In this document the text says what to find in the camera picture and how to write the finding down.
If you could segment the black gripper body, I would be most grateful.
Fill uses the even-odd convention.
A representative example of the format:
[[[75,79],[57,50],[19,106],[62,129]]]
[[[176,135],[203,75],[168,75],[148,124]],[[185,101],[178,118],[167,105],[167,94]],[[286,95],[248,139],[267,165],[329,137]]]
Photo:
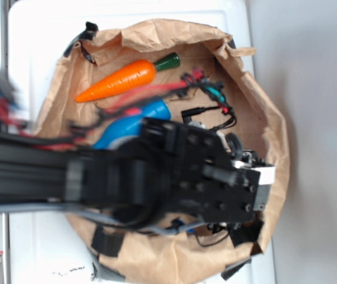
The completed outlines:
[[[163,212],[202,222],[251,222],[268,203],[275,166],[251,153],[243,161],[243,150],[228,153],[216,132],[146,118],[140,138],[165,174]]]

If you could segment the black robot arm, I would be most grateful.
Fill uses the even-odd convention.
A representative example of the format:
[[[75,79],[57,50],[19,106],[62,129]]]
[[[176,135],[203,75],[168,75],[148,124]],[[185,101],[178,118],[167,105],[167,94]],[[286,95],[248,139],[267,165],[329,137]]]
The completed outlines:
[[[51,151],[0,133],[0,212],[67,211],[127,230],[156,228],[168,213],[197,226],[251,222],[268,201],[275,166],[213,131],[147,118],[114,150]]]

